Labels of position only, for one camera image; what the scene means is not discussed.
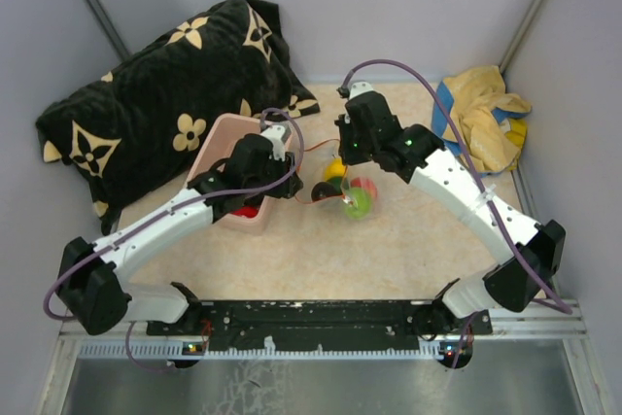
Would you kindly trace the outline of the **light green apple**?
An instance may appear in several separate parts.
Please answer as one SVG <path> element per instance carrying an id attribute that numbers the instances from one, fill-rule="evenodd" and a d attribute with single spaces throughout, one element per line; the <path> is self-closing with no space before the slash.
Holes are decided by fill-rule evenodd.
<path id="1" fill-rule="evenodd" d="M 346 198 L 344 212 L 350 219 L 361 220 L 370 214 L 373 196 L 368 190 L 360 187 L 351 188 L 347 191 Z"/>

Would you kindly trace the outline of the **pink plastic bin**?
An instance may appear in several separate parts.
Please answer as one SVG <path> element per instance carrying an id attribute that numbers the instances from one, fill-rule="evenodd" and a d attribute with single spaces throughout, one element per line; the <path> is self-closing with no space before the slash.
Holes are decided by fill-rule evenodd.
<path id="1" fill-rule="evenodd" d="M 217 118 L 190 169 L 186 187 L 175 204 L 176 209 L 197 217 L 200 226 L 219 224 L 245 233 L 262 233 L 277 198 L 251 190 L 230 189 L 225 182 L 225 162 L 240 139 L 247 134 L 260 135 L 271 124 L 233 114 Z M 295 172 L 295 163 L 294 156 L 294 167 L 290 172 L 265 188 L 270 189 L 285 181 Z M 254 206 L 259 213 L 253 219 L 232 215 L 243 206 Z"/>

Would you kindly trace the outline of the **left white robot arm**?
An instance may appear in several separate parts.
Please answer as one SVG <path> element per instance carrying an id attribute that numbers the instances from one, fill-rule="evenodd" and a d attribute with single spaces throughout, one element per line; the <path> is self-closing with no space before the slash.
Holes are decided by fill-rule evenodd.
<path id="1" fill-rule="evenodd" d="M 291 198 L 302 183 L 298 157 L 286 144 L 290 129 L 272 124 L 237 141 L 230 156 L 194 177 L 171 200 L 145 218 L 95 242 L 82 237 L 64 248 L 58 298 L 89 335 L 121 322 L 155 321 L 189 334 L 202 322 L 181 285 L 131 283 L 135 272 L 185 236 L 209 227 L 257 196 Z"/>

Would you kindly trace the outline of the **dark purple plum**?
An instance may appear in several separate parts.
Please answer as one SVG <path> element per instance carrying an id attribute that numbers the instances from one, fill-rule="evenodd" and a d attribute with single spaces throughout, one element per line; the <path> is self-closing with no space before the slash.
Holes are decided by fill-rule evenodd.
<path id="1" fill-rule="evenodd" d="M 311 190 L 311 200 L 318 202 L 340 194 L 340 191 L 329 182 L 319 182 Z"/>

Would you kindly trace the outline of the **red yellow apple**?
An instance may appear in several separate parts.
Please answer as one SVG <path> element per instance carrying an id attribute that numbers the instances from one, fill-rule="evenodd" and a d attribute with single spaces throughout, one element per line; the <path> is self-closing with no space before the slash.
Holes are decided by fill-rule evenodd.
<path id="1" fill-rule="evenodd" d="M 375 200 L 378 196 L 378 189 L 375 183 L 367 177 L 356 177 L 351 180 L 350 186 L 365 190 L 369 196 Z"/>

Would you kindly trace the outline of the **red chili pepper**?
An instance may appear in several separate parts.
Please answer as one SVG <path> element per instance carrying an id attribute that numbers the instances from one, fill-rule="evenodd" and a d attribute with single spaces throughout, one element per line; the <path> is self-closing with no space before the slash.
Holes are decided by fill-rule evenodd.
<path id="1" fill-rule="evenodd" d="M 234 211 L 232 215 L 246 219 L 253 219 L 258 213 L 259 209 L 254 206 L 243 206 L 242 208 Z"/>

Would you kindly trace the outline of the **clear zip top bag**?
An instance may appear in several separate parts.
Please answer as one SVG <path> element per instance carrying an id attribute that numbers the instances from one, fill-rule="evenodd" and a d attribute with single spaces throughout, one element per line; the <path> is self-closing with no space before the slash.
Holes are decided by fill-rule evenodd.
<path id="1" fill-rule="evenodd" d="M 347 201 L 347 191 L 352 188 L 350 186 L 350 182 L 356 177 L 367 177 L 375 183 L 378 189 L 378 196 L 375 200 L 373 200 L 373 207 L 370 214 L 362 220 L 371 218 L 377 214 L 380 206 L 379 183 L 374 181 L 373 178 L 362 168 L 346 165 L 343 161 L 342 162 L 347 167 L 347 173 L 345 176 L 343 178 L 336 178 L 329 181 L 329 183 L 333 184 L 340 191 L 340 194 L 318 202 L 313 202 L 311 200 L 311 190 L 313 187 L 319 182 L 326 182 L 323 178 L 326 166 L 334 158 L 340 157 L 338 149 L 339 140 L 336 138 L 329 138 L 304 150 L 302 163 L 297 169 L 297 175 L 303 182 L 303 188 L 294 196 L 294 199 L 302 205 L 315 206 L 323 211 L 334 214 L 342 213 L 345 217 L 349 218 L 345 214 L 344 208 Z"/>

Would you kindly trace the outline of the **yellow lemon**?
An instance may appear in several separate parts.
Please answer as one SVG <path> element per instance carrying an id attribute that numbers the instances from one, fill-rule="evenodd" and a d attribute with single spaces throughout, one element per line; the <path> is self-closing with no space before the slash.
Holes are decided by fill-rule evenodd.
<path id="1" fill-rule="evenodd" d="M 332 179 L 343 178 L 347 173 L 347 167 L 340 157 L 334 158 L 325 168 L 323 178 L 329 182 Z"/>

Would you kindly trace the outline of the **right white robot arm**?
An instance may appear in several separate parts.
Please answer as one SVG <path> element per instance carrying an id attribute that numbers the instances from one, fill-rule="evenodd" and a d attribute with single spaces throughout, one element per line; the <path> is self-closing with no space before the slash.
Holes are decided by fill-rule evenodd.
<path id="1" fill-rule="evenodd" d="M 402 127 L 385 97 L 365 91 L 345 104 L 336 122 L 339 154 L 348 165 L 373 161 L 443 204 L 487 248 L 496 264 L 446 286 L 435 324 L 457 332 L 475 312 L 523 311 L 557 272 L 566 232 L 515 210 L 474 177 L 443 141 L 421 124 Z"/>

